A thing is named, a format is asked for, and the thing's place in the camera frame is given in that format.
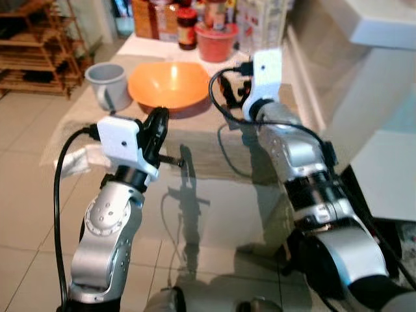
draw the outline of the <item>tile floor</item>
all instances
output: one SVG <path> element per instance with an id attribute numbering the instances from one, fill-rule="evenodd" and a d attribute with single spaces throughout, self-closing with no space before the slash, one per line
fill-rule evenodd
<path id="1" fill-rule="evenodd" d="M 103 45 L 96 62 L 109 60 L 122 44 Z M 39 167 L 51 132 L 71 101 L 62 97 L 9 93 L 0 99 L 0 311 L 55 311 L 59 285 L 52 234 L 52 167 Z M 62 244 L 67 278 L 83 213 L 104 172 L 62 183 Z M 279 277 L 275 265 L 252 255 L 212 247 L 178 247 L 136 236 L 123 311 L 142 311 L 168 283 L 185 292 L 188 311 L 233 311 L 239 300 L 264 296 L 285 311 L 327 311 L 299 274 Z"/>

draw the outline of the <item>red lid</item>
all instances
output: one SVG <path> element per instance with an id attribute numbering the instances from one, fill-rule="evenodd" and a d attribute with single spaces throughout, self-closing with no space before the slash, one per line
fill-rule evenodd
<path id="1" fill-rule="evenodd" d="M 239 28 L 237 27 L 237 24 L 227 24 L 223 31 L 216 31 L 207 28 L 205 24 L 200 21 L 195 25 L 195 31 L 197 34 L 211 39 L 227 39 L 235 37 L 239 33 Z"/>
<path id="2" fill-rule="evenodd" d="M 179 18 L 197 18 L 198 13 L 193 8 L 180 8 L 177 11 L 177 16 Z"/>

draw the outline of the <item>wooden shelf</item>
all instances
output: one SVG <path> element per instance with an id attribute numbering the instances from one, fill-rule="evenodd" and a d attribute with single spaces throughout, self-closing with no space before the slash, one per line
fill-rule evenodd
<path id="1" fill-rule="evenodd" d="M 34 92 L 45 93 L 63 93 L 66 90 L 71 90 L 78 85 L 78 77 L 74 74 L 62 73 L 62 81 L 64 82 L 64 90 L 61 88 L 57 81 L 51 81 L 49 83 L 35 83 L 23 80 L 25 75 L 21 70 L 7 70 L 0 73 L 0 89 L 10 90 L 26 90 Z"/>
<path id="2" fill-rule="evenodd" d="M 50 5 L 54 0 L 28 0 L 27 3 L 11 12 L 0 12 L 0 18 L 25 18 L 35 13 L 46 5 Z"/>
<path id="3" fill-rule="evenodd" d="M 0 46 L 20 46 L 20 47 L 42 47 L 46 42 L 59 35 L 56 29 L 45 29 L 44 27 L 33 27 L 34 32 L 29 30 L 21 31 L 13 37 L 0 40 Z"/>
<path id="4" fill-rule="evenodd" d="M 5 34 L 19 31 L 0 39 L 0 90 L 63 94 L 69 98 L 70 90 L 82 83 L 91 58 L 70 0 L 66 0 L 69 17 L 63 16 L 60 4 L 56 0 L 28 0 L 13 12 L 0 13 L 7 26 Z M 75 38 L 70 26 L 77 32 Z M 83 49 L 84 60 L 76 59 L 79 48 Z M 53 80 L 25 81 L 23 77 L 38 79 L 37 73 L 25 76 L 29 71 L 47 72 L 51 76 L 46 77 Z"/>
<path id="5" fill-rule="evenodd" d="M 5 70 L 39 70 L 54 71 L 66 59 L 60 51 L 48 51 L 51 63 L 49 64 L 44 55 L 37 48 L 20 49 L 21 51 L 0 50 L 0 69 Z"/>

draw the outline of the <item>white mug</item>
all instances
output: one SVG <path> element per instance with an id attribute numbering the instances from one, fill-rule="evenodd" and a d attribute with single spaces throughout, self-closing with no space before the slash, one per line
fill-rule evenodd
<path id="1" fill-rule="evenodd" d="M 85 79 L 92 85 L 99 106 L 105 111 L 120 111 L 133 100 L 127 91 L 127 79 L 120 65 L 97 63 L 85 71 Z"/>

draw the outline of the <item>cable connector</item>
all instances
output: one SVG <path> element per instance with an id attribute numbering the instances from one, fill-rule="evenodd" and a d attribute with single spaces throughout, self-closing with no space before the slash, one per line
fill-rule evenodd
<path id="1" fill-rule="evenodd" d="M 338 164 L 337 154 L 333 148 L 332 142 L 325 141 L 324 144 L 321 146 L 322 154 L 324 155 L 325 164 L 333 174 L 333 167 Z"/>
<path id="2" fill-rule="evenodd" d="M 95 141 L 99 141 L 99 133 L 98 133 L 97 124 L 93 123 L 87 129 L 88 129 L 88 134 L 90 135 L 90 138 L 93 138 Z"/>
<path id="3" fill-rule="evenodd" d="M 240 66 L 233 68 L 234 72 L 239 72 L 242 76 L 252 76 L 254 74 L 253 61 L 243 62 Z"/>

